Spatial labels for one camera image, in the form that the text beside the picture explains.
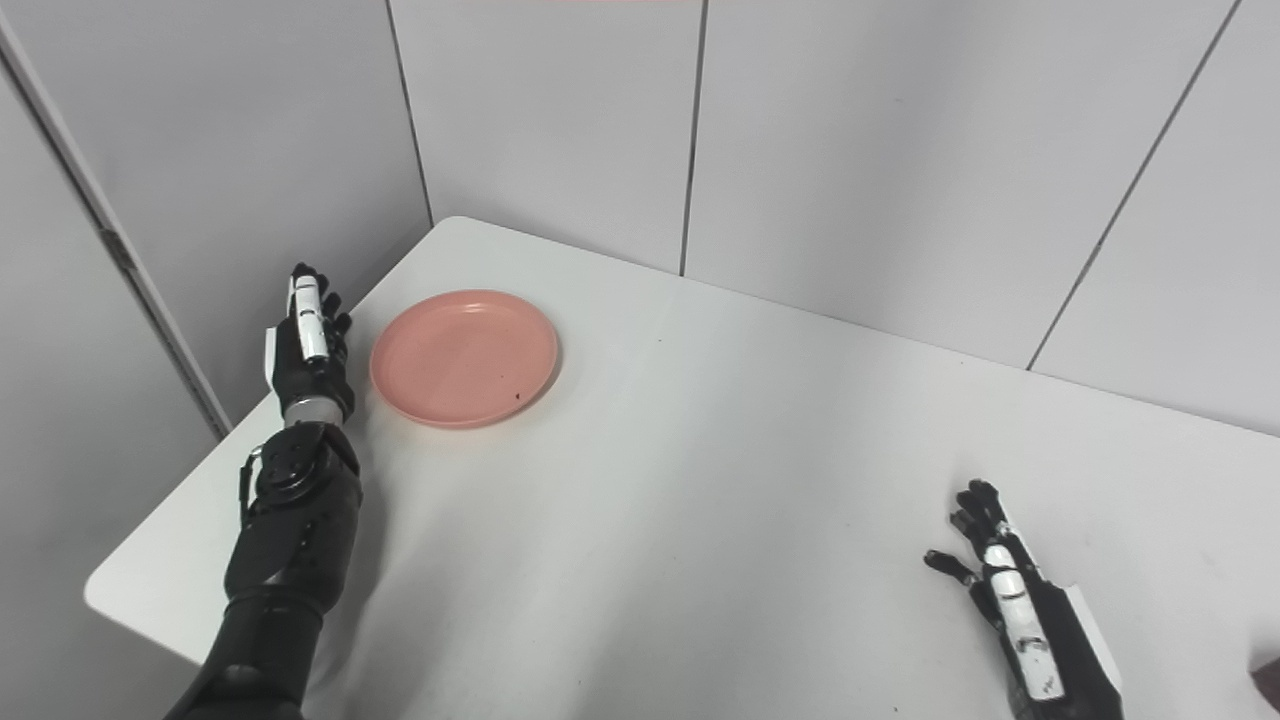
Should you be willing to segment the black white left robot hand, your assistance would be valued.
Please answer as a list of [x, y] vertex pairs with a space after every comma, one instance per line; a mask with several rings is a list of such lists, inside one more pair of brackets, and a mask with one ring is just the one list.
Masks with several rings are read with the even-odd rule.
[[347, 377], [353, 322], [325, 274], [306, 263], [291, 272], [285, 315], [268, 328], [264, 373], [284, 423], [342, 425], [355, 413]]

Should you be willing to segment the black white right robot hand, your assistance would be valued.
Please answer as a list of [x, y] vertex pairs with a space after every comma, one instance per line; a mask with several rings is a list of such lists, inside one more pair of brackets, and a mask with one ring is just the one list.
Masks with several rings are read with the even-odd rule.
[[1080, 588], [1042, 573], [989, 482], [970, 480], [955, 503], [948, 520], [979, 568], [938, 550], [923, 561], [959, 582], [993, 629], [1012, 717], [1123, 719], [1120, 671]]

